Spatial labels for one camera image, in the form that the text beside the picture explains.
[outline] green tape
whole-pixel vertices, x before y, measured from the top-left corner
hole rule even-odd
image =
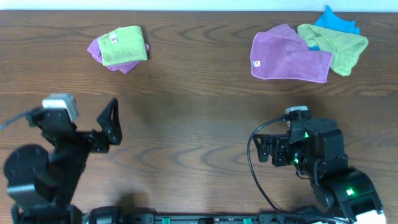
[[[244,218],[243,224],[251,224],[251,218]]]
[[[162,224],[171,224],[171,218],[162,218]]]

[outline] white backdrop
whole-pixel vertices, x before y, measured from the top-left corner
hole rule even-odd
[[[0,0],[0,9],[398,12],[398,0]]]

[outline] purple towel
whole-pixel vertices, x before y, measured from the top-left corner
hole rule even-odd
[[[88,47],[87,51],[89,51],[93,55],[93,58],[97,62],[102,64],[101,49],[100,49],[100,45],[98,43],[98,39],[100,37],[102,37],[102,35],[97,37],[95,40],[92,41],[92,43]],[[146,48],[146,50],[148,52],[149,45],[145,44],[145,48]],[[122,64],[119,64],[119,65],[110,65],[110,66],[106,66],[106,67],[108,69],[110,69],[111,71],[120,70],[120,71],[122,71],[123,73],[126,74],[127,72],[130,72],[135,66],[137,66],[139,62],[140,61],[133,61],[133,62],[128,62],[128,63],[122,63]]]
[[[258,33],[250,54],[251,74],[261,79],[298,79],[325,83],[332,53],[309,50],[287,24]]]

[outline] green light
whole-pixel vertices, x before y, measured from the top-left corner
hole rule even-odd
[[[348,190],[346,190],[346,192],[347,192],[347,195],[348,195],[348,196],[354,195],[354,194],[355,194],[355,192],[354,192],[353,189],[348,189]]]

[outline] wooden table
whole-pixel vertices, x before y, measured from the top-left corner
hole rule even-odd
[[[123,142],[92,154],[73,198],[84,212],[106,205],[157,212],[257,213],[270,209],[250,175],[248,137],[288,107],[307,105],[314,118],[335,119],[349,164],[365,171],[398,222],[398,15],[338,13],[357,21],[369,46],[349,77],[330,72],[324,84],[260,80],[250,74],[257,32],[287,23],[313,24],[320,12],[1,11],[0,120],[73,93],[80,130],[119,99]],[[110,72],[86,51],[118,26],[143,27],[150,57],[127,75]],[[265,133],[284,133],[277,123]],[[0,165],[17,147],[38,143],[20,121],[0,133]],[[293,167],[260,164],[259,181],[285,210],[316,203]],[[0,223],[14,203],[0,175]]]

